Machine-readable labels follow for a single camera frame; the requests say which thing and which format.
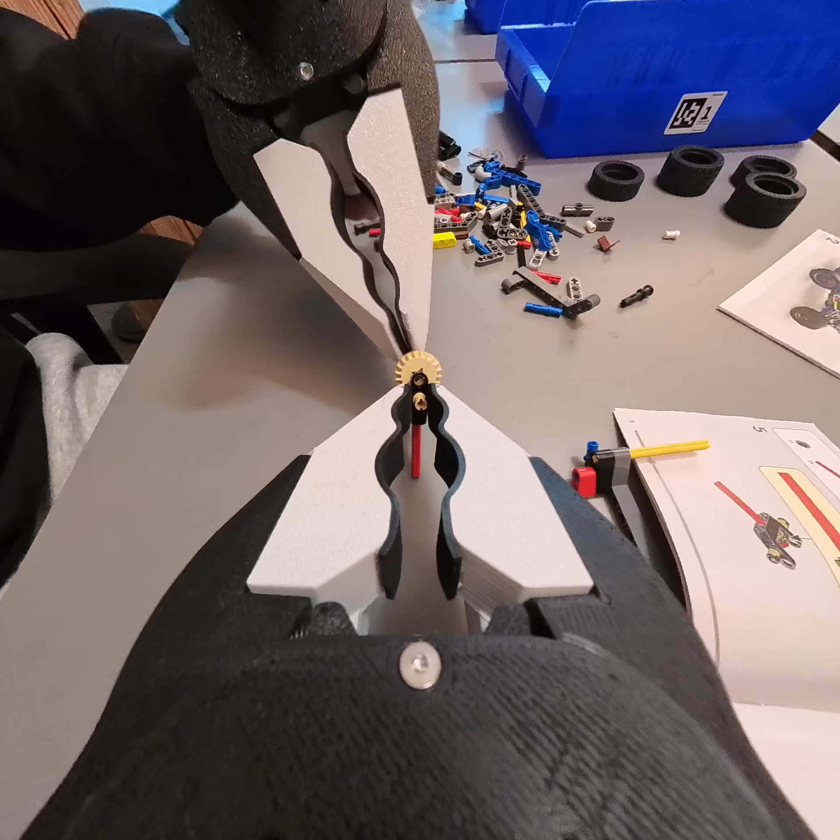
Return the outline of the pile of small toy pieces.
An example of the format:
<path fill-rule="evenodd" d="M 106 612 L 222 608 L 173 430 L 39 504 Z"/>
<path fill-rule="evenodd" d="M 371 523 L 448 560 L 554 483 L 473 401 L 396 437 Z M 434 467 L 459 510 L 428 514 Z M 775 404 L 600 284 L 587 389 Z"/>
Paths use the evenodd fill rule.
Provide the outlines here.
<path fill-rule="evenodd" d="M 510 169 L 498 153 L 476 151 L 468 172 L 476 177 L 474 192 L 458 192 L 463 174 L 450 164 L 461 152 L 455 139 L 438 134 L 437 183 L 434 195 L 432 252 L 463 249 L 475 268 L 500 266 L 507 256 L 517 264 L 500 284 L 505 296 L 528 294 L 523 310 L 545 319 L 576 320 L 601 304 L 583 292 L 576 277 L 562 278 L 543 269 L 559 256 L 566 219 L 545 214 L 537 199 L 539 184 L 521 168 Z"/>

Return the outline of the blue storage bin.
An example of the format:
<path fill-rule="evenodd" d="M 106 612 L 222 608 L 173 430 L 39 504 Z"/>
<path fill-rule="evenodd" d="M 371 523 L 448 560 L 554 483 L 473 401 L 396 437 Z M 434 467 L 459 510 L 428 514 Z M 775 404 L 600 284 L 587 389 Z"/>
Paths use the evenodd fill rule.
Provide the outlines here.
<path fill-rule="evenodd" d="M 531 1 L 465 1 L 465 20 L 479 34 L 496 35 L 506 26 L 527 23 Z"/>

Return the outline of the gear and axle toy assembly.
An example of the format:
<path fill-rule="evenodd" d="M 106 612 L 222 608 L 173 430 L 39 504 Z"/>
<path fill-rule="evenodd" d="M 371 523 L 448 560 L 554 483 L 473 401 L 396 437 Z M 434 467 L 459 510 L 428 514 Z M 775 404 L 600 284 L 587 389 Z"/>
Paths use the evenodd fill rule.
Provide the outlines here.
<path fill-rule="evenodd" d="M 427 422 L 432 397 L 431 386 L 441 382 L 442 367 L 438 359 L 425 350 L 412 350 L 396 364 L 396 385 L 408 386 L 412 399 L 412 478 L 422 475 L 422 427 Z"/>

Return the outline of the person's left forearm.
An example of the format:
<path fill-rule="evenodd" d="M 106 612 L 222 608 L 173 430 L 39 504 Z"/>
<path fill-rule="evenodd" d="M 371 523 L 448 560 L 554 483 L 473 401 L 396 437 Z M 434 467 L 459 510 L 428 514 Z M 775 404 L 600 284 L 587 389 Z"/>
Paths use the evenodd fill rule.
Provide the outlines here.
<path fill-rule="evenodd" d="M 87 14 L 75 38 L 1 14 L 1 247 L 105 245 L 161 217 L 206 226 L 237 198 L 161 18 Z"/>

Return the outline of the person's black clothing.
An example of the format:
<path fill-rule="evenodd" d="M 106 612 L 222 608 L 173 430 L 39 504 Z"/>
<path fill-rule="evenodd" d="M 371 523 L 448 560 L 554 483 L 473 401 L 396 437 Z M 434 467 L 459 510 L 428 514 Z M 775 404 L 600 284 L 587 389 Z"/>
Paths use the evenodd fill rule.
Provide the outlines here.
<path fill-rule="evenodd" d="M 1 585 L 24 559 L 49 494 L 40 377 L 35 360 L 1 330 Z"/>

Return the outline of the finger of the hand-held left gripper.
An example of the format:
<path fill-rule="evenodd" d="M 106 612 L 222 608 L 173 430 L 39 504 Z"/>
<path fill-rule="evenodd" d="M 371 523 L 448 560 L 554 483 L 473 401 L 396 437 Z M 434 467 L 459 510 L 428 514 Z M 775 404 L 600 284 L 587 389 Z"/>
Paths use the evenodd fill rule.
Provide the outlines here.
<path fill-rule="evenodd" d="M 365 186 L 354 172 L 347 145 L 357 115 L 322 120 L 315 133 L 306 129 L 308 144 L 278 139 L 256 152 L 253 160 L 289 232 L 287 249 L 297 254 L 302 268 L 364 334 L 397 360 L 410 350 L 397 322 L 396 305 L 390 308 L 382 299 L 371 263 L 351 242 L 343 215 L 343 184 L 317 144 L 331 137 L 328 147 L 339 153 L 352 179 Z"/>
<path fill-rule="evenodd" d="M 347 134 L 354 172 L 380 211 L 381 257 L 394 280 L 407 348 L 426 348 L 433 274 L 434 205 L 427 200 L 403 92 L 370 95 Z"/>

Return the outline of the light grey garment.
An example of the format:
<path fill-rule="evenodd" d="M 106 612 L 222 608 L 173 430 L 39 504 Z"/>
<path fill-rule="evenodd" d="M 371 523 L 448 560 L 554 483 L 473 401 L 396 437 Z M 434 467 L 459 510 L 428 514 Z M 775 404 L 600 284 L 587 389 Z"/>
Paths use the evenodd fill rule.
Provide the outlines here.
<path fill-rule="evenodd" d="M 42 333 L 26 348 L 38 368 L 49 501 L 55 503 L 129 366 L 95 364 L 76 341 L 62 333 Z"/>

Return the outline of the yellow axle toy subassembly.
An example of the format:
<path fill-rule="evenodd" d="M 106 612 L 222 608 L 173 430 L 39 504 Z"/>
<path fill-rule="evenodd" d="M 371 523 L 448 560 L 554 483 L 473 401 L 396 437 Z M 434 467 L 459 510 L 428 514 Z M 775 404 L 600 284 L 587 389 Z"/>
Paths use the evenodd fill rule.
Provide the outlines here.
<path fill-rule="evenodd" d="M 571 484 L 583 498 L 603 496 L 615 488 L 627 485 L 632 463 L 638 459 L 691 454 L 709 449 L 710 442 L 697 440 L 686 443 L 662 444 L 635 448 L 598 448 L 590 441 L 583 458 L 583 466 L 572 471 Z"/>

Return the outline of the closed instruction booklet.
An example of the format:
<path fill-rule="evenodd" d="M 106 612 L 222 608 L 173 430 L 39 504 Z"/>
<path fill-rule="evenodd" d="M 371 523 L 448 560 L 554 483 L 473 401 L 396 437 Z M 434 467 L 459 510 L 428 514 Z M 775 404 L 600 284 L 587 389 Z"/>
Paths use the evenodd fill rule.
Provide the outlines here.
<path fill-rule="evenodd" d="M 839 376 L 839 237 L 817 230 L 717 309 Z"/>

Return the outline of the black rubber tyre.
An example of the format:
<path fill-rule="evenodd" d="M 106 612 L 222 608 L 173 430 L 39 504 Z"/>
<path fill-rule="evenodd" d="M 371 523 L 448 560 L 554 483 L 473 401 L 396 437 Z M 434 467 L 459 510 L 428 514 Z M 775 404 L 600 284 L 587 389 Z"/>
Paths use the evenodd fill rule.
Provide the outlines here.
<path fill-rule="evenodd" d="M 644 170 L 632 162 L 602 161 L 595 164 L 586 190 L 601 200 L 625 203 L 636 197 L 644 180 Z"/>
<path fill-rule="evenodd" d="M 736 170 L 730 175 L 729 181 L 737 186 L 751 174 L 774 174 L 795 179 L 797 169 L 787 160 L 767 154 L 752 154 L 745 157 Z"/>
<path fill-rule="evenodd" d="M 674 148 L 656 178 L 663 192 L 682 197 L 702 196 L 717 179 L 725 162 L 714 149 L 685 144 Z"/>
<path fill-rule="evenodd" d="M 722 210 L 731 220 L 751 228 L 777 228 L 805 196 L 805 185 L 793 176 L 753 172 L 735 186 Z"/>

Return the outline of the open instruction booklet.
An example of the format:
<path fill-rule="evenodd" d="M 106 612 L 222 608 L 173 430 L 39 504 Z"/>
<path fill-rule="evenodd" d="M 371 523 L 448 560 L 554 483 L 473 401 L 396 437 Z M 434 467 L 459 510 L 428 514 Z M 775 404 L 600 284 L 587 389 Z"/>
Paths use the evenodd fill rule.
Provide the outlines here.
<path fill-rule="evenodd" d="M 813 423 L 614 410 L 742 729 L 818 838 L 839 836 L 839 455 Z"/>

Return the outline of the long black toy axle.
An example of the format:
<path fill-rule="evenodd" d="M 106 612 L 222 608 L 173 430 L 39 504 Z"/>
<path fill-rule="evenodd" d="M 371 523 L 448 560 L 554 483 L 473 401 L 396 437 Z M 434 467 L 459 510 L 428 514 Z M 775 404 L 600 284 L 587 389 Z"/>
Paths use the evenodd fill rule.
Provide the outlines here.
<path fill-rule="evenodd" d="M 652 544 L 649 527 L 641 508 L 637 504 L 634 493 L 628 485 L 614 486 L 612 493 L 633 541 L 640 552 L 649 558 Z"/>

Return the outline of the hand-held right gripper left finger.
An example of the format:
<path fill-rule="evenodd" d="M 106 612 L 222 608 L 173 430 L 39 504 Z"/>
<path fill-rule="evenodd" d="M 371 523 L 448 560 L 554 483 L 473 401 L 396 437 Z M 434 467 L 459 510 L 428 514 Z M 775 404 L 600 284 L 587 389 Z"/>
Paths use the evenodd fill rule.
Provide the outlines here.
<path fill-rule="evenodd" d="M 375 457 L 396 430 L 393 387 L 315 447 L 247 579 L 256 594 L 336 602 L 362 613 L 384 590 L 376 555 L 392 503 L 375 476 Z"/>

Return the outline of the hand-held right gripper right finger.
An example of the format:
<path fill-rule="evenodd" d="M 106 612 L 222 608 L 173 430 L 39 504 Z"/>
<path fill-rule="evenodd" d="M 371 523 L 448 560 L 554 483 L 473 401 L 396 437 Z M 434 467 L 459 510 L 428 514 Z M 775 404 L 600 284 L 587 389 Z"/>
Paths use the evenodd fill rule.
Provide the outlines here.
<path fill-rule="evenodd" d="M 461 572 L 457 593 L 490 616 L 530 599 L 587 595 L 594 586 L 529 454 L 447 388 L 443 429 L 464 467 L 450 501 Z"/>

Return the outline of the blue bin with tag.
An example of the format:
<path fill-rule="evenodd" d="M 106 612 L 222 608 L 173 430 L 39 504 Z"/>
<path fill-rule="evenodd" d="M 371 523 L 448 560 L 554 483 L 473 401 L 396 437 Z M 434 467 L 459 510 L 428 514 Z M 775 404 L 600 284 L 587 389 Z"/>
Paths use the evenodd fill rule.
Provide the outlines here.
<path fill-rule="evenodd" d="M 555 158 L 792 144 L 838 104 L 839 2 L 507 2 L 497 62 Z"/>

